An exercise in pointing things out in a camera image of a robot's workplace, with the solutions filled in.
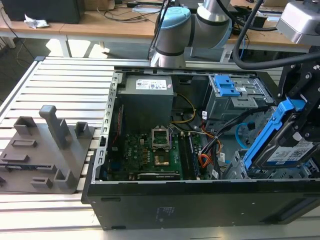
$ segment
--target black box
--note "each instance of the black box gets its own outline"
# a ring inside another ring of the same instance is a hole
[[[85,13],[84,0],[2,0],[11,21],[32,19],[78,24]]]

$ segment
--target hard drive label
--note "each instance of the hard drive label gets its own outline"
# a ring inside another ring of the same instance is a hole
[[[280,146],[275,150],[267,162],[276,162],[276,165],[283,165],[286,162],[299,161],[313,148],[313,146],[313,143],[309,141],[300,141],[294,147]]]

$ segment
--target power cable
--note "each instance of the power cable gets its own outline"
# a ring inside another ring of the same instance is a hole
[[[26,47],[26,45],[22,42],[22,40],[17,36],[17,34],[12,30],[12,28],[11,28],[11,27],[9,26],[9,24],[7,23],[4,15],[3,15],[3,11],[2,11],[3,9],[4,9],[3,7],[0,9],[0,15],[1,15],[1,17],[2,17],[2,19],[3,19],[3,21],[4,21],[4,23],[5,23],[5,25],[10,29],[10,31],[15,35],[15,37],[16,37],[17,39],[19,39],[19,41],[22,43],[22,45],[24,46],[24,48],[28,51],[28,53],[29,53],[29,54],[32,56],[32,58],[34,59],[35,57],[33,56],[33,54],[30,52],[30,50]]]
[[[302,64],[306,62],[312,62],[320,59],[320,52],[313,52],[313,53],[307,53],[299,56],[292,56],[287,57],[283,59],[277,59],[277,60],[271,60],[271,61],[263,61],[263,62],[244,62],[240,59],[238,51],[240,49],[240,45],[242,40],[244,39],[249,27],[250,23],[253,21],[257,11],[259,10],[259,7],[263,3],[264,0],[258,0],[254,8],[252,9],[252,12],[249,15],[248,20],[246,21],[244,27],[242,28],[240,35],[234,45],[233,52],[232,52],[232,58],[238,67],[245,70],[264,70],[264,69],[273,69],[278,67],[284,67],[287,65],[295,65],[295,64]]]
[[[221,2],[221,0],[216,0],[216,2],[218,3],[218,5],[220,6],[220,8],[222,9],[222,11],[229,17],[231,18],[232,21],[234,21],[235,23],[239,24],[240,26],[244,27],[245,23],[240,21],[239,19],[237,19],[235,16],[232,15],[232,13],[230,13],[227,8],[224,6],[224,4]],[[276,27],[256,27],[256,26],[249,26],[250,30],[253,31],[259,31],[259,32],[271,32],[271,31],[276,31],[277,28]]]

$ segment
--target slotted metal surface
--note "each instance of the slotted metal surface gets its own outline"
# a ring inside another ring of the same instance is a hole
[[[68,124],[86,121],[95,127],[77,193],[63,194],[1,194],[0,239],[43,240],[142,240],[142,239],[320,239],[320,208],[288,225],[234,226],[190,229],[101,230],[90,205],[81,204],[81,194],[88,162],[98,146],[114,66],[147,66],[145,60],[101,60],[88,58],[47,57],[32,64],[26,75],[0,107],[0,152],[16,130],[19,116],[32,116],[43,123],[38,111],[43,104],[54,104],[57,116]],[[187,62],[188,67],[206,69],[238,69],[234,64]],[[269,71],[275,81],[281,68]],[[194,207],[206,211],[210,206]]]

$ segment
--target power supply label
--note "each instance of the power supply label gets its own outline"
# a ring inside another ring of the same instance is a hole
[[[275,165],[296,162],[306,155],[313,147],[313,143],[309,141],[300,141],[294,147],[280,146],[275,150],[267,162],[274,162]]]
[[[135,84],[138,90],[167,90],[166,80],[138,79]]]

